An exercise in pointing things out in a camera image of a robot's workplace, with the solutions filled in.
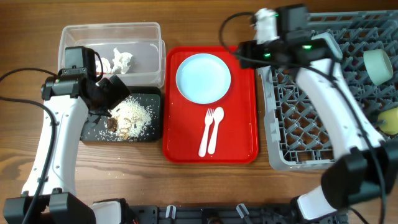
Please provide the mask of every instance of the plastic bin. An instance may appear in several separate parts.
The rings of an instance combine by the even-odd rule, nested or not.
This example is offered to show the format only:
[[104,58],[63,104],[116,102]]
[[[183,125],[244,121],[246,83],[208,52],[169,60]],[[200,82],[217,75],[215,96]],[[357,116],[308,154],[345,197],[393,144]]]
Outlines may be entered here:
[[[328,32],[343,53],[343,76],[365,114],[398,106],[398,11],[310,14],[312,35]],[[394,78],[375,86],[363,61],[366,50],[383,49],[394,67]],[[307,95],[283,70],[270,74],[259,68],[266,115],[269,162],[277,170],[327,169],[334,162],[328,133]],[[386,139],[397,136],[386,136]]]
[[65,48],[89,47],[109,60],[113,67],[113,49],[132,54],[126,74],[116,72],[126,85],[162,87],[165,75],[165,45],[156,22],[90,24],[66,26],[62,30],[58,69],[65,68]]

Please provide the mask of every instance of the wooden surface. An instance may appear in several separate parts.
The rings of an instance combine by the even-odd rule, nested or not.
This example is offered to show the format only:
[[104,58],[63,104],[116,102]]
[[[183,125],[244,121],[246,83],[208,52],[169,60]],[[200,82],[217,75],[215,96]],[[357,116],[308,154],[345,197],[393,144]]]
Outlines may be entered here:
[[[67,25],[155,21],[167,50],[179,45],[218,45],[217,30],[229,15],[262,7],[298,3],[280,1],[135,1],[121,3],[0,4],[0,73],[20,67],[57,72],[58,46]],[[312,12],[398,9],[397,1],[306,0]],[[248,22],[227,28],[230,44],[253,37]],[[22,72],[1,83],[0,95],[41,101],[46,75]],[[257,82],[258,158],[244,166],[181,166],[165,160],[161,141],[132,144],[82,144],[76,162],[76,189],[87,204],[124,197],[130,205],[207,205],[211,203],[289,202],[320,183],[321,170],[278,172],[268,162],[264,131],[264,98]],[[18,197],[32,168],[43,111],[0,101],[0,210],[6,198]],[[356,208],[371,222],[379,201]],[[359,223],[351,216],[353,223]],[[398,221],[398,189],[388,198],[387,222]]]

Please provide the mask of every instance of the light blue plate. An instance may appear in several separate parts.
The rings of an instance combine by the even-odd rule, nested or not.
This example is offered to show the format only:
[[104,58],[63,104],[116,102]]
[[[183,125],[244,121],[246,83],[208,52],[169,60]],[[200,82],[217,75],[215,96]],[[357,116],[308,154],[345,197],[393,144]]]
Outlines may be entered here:
[[196,54],[185,59],[177,70],[177,88],[189,101],[199,104],[221,99],[231,84],[228,66],[211,54]]

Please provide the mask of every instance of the white plastic fork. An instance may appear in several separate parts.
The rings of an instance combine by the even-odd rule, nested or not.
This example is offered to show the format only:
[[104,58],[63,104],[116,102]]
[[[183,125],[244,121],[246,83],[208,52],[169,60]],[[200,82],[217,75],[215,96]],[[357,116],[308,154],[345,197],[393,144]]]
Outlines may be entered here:
[[207,139],[209,136],[209,127],[213,122],[213,113],[214,110],[212,109],[207,109],[207,113],[205,116],[205,131],[203,132],[203,137],[201,138],[201,143],[200,143],[200,147],[199,147],[199,156],[200,157],[204,157],[206,155],[206,151],[207,151]]

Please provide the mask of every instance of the gray dish rack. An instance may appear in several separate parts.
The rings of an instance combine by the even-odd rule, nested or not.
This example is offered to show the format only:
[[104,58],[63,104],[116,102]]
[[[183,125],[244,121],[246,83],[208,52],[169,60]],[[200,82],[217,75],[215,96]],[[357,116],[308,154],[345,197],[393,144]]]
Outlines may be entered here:
[[[398,69],[398,11],[310,14],[313,35],[329,32],[343,53],[341,67],[348,86],[366,114],[398,106],[398,75],[379,86],[372,84],[363,52],[384,49]],[[327,169],[335,162],[328,133],[307,95],[289,71],[259,68],[266,115],[269,162],[276,170]]]

